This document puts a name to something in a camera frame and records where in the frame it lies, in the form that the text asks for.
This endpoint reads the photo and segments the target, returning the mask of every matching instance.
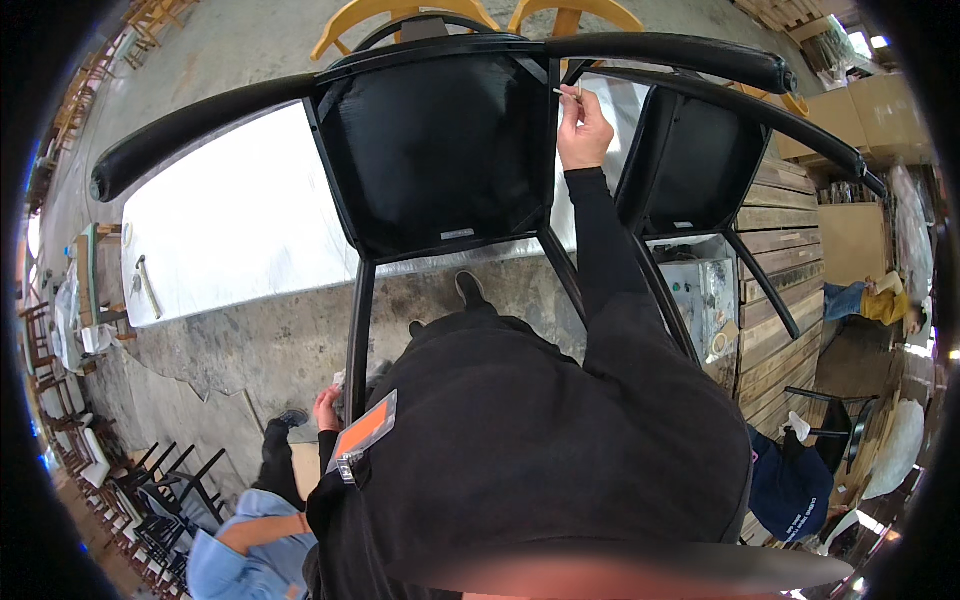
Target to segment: yellow wooden chair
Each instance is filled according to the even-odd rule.
[[[737,91],[747,94],[748,96],[753,96],[759,100],[766,100],[771,104],[776,104],[776,102],[768,100],[770,97],[770,92],[766,90],[757,89],[756,87],[744,85],[740,82],[729,82],[725,84],[725,87],[732,87]],[[783,102],[784,108],[796,114],[797,116],[803,117],[804,119],[810,116],[810,107],[806,105],[806,100],[800,94],[797,94],[796,97],[794,97],[793,94],[781,94],[780,101]]]
[[[580,26],[580,16],[584,12],[594,14],[610,21],[625,32],[642,32],[643,23],[634,14],[613,0],[520,0],[514,16],[510,18],[507,31],[519,34],[523,19],[534,12],[557,9],[557,18],[553,22],[553,37],[575,36]]]
[[[372,16],[383,12],[389,12],[391,20],[399,19],[403,16],[416,14],[421,8],[443,9],[444,11],[457,12],[467,16],[474,21],[478,21],[490,27],[495,31],[500,31],[500,26],[491,19],[487,10],[478,0],[353,0],[343,8],[337,11],[333,17],[326,22],[324,34],[320,41],[310,53],[311,60],[319,60],[320,56],[326,52],[331,45],[336,46],[344,56],[350,53],[350,49],[340,41],[340,36],[345,34],[354,25],[357,25]],[[400,41],[399,33],[394,34],[394,40]]]

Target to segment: id badge holder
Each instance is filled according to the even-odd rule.
[[[324,475],[340,471],[340,477],[347,484],[356,484],[353,477],[353,465],[371,446],[391,432],[396,421],[396,390],[387,394],[353,425],[337,436],[333,455],[326,466]]]

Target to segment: white glove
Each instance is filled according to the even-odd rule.
[[[786,435],[786,427],[793,427],[793,430],[797,433],[797,440],[800,442],[806,440],[807,436],[810,435],[810,423],[801,419],[800,415],[793,411],[790,411],[787,422],[780,426],[780,434],[782,436]]]

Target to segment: worker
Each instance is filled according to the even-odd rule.
[[[838,321],[848,315],[892,325],[903,319],[903,332],[916,335],[926,324],[926,311],[918,302],[910,302],[903,281],[890,272],[880,281],[867,277],[848,286],[824,284],[824,320]]]
[[[302,410],[288,410],[270,420],[260,474],[240,495],[234,517],[214,537],[198,532],[186,565],[194,600],[306,597],[302,564],[317,539],[303,512],[287,434],[307,419]]]
[[[802,444],[810,433],[809,423],[791,411],[781,428],[783,445],[751,425],[748,430],[754,452],[750,510],[756,520],[780,541],[819,532],[830,517],[833,473],[816,448]]]
[[[321,405],[326,474],[307,500],[319,543],[304,565],[313,597],[459,600],[397,578],[436,559],[457,568],[463,558],[470,570],[470,551],[542,552],[553,564],[552,552],[579,542],[739,537],[746,423],[664,329],[601,168],[613,129],[599,100],[561,90],[557,149],[576,213],[583,367],[520,319],[499,316],[475,276],[457,274],[464,310],[412,324],[413,340],[367,403],[370,411],[396,393],[393,428],[344,459],[347,475],[341,462],[327,472],[337,393]],[[575,571],[577,597],[609,590],[608,564],[595,565]],[[554,592],[569,592],[572,573],[527,571],[507,595],[562,597]]]

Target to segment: yellow shirt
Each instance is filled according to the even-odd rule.
[[[876,296],[871,296],[870,292],[864,290],[863,297],[860,299],[860,315],[885,325],[894,324],[902,319],[909,307],[910,298],[907,297],[906,292],[895,295],[893,290],[883,290]]]

